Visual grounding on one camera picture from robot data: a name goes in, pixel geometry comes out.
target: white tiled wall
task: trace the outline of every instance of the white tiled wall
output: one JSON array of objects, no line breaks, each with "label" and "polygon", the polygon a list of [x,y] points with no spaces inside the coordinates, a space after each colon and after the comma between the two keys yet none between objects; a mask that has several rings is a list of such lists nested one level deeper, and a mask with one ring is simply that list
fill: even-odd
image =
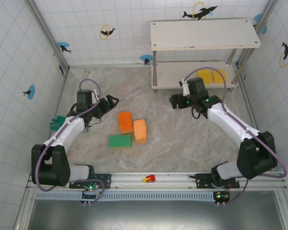
[{"label": "white tiled wall", "polygon": [[[57,42],[66,42],[72,53],[63,52],[69,65],[142,63],[152,55],[150,21],[185,20],[203,7],[218,6],[211,18],[254,17],[267,0],[35,0]],[[106,40],[103,25],[116,28]],[[226,60],[230,50],[157,52],[158,61]],[[238,60],[241,50],[235,54]]]},{"label": "white tiled wall", "polygon": [[267,33],[260,35],[260,40],[261,47],[245,69],[246,89],[259,128],[273,134],[277,154],[288,168],[288,65],[279,65],[284,53],[282,42],[288,44],[288,0],[279,1],[267,23]]},{"label": "white tiled wall", "polygon": [[[23,0],[0,0],[0,229],[11,229],[31,170],[31,148],[48,137],[63,76]],[[24,96],[35,86],[32,100]]]}]

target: scrubbing pad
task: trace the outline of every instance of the scrubbing pad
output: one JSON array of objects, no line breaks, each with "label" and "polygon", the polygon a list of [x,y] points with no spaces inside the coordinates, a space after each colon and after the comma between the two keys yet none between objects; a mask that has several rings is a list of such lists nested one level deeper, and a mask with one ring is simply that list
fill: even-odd
[{"label": "scrubbing pad", "polygon": [[145,120],[136,120],[133,122],[133,131],[135,142],[137,144],[145,144],[147,140]]},{"label": "scrubbing pad", "polygon": [[121,134],[133,133],[133,120],[131,112],[126,111],[118,115],[119,127]]},{"label": "scrubbing pad", "polygon": [[212,81],[211,71],[207,69],[202,69],[197,72],[197,77],[203,79],[203,83],[210,84]]},{"label": "scrubbing pad", "polygon": [[131,135],[110,135],[108,147],[110,149],[131,148]]},{"label": "scrubbing pad", "polygon": [[[225,70],[224,69],[219,69],[218,71],[223,74],[225,80],[227,81],[227,76],[226,76]],[[222,80],[221,75],[218,72],[216,72],[215,70],[212,71],[212,77],[213,77],[213,82],[214,83],[224,83],[223,80]]]}]

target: orange sponge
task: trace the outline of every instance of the orange sponge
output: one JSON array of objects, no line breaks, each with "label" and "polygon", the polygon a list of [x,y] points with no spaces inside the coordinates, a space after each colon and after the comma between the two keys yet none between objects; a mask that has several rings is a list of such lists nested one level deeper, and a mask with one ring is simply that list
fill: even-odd
[{"label": "orange sponge", "polygon": [[118,121],[121,134],[133,133],[133,120],[131,117],[131,112],[126,111],[119,113]]},{"label": "orange sponge", "polygon": [[133,130],[135,142],[137,144],[145,144],[147,140],[145,120],[136,120],[133,122]]}]

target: shelf board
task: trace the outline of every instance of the shelf board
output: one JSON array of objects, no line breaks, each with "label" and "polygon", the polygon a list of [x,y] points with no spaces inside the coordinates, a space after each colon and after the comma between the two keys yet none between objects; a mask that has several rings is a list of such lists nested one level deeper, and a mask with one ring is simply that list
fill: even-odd
[{"label": "shelf board", "polygon": [[[213,67],[215,69],[224,69],[227,76],[227,88],[235,88],[231,81],[235,77],[233,67],[226,65],[225,61],[200,61],[200,62],[157,62],[157,86],[153,89],[182,89],[179,82],[189,73],[201,67]],[[197,77],[197,72],[190,76],[190,79]],[[223,88],[224,84],[211,83],[206,84],[206,88]]]},{"label": "shelf board", "polygon": [[153,51],[258,48],[261,43],[249,19],[150,23]]}]

